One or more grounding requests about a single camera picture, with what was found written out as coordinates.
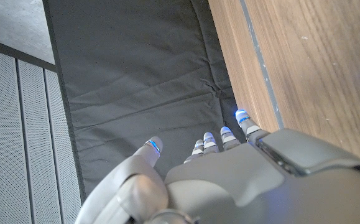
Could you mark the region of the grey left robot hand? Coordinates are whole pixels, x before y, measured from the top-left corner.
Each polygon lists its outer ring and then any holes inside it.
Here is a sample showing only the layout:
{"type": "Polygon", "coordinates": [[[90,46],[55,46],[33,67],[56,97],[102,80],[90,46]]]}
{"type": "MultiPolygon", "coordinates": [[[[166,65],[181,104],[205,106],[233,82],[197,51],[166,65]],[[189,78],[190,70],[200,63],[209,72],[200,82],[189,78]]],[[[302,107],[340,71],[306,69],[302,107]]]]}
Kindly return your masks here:
{"type": "Polygon", "coordinates": [[[292,129],[263,130],[244,110],[246,136],[195,143],[165,177],[150,138],[90,193],[77,223],[360,223],[360,158],[292,129]]]}

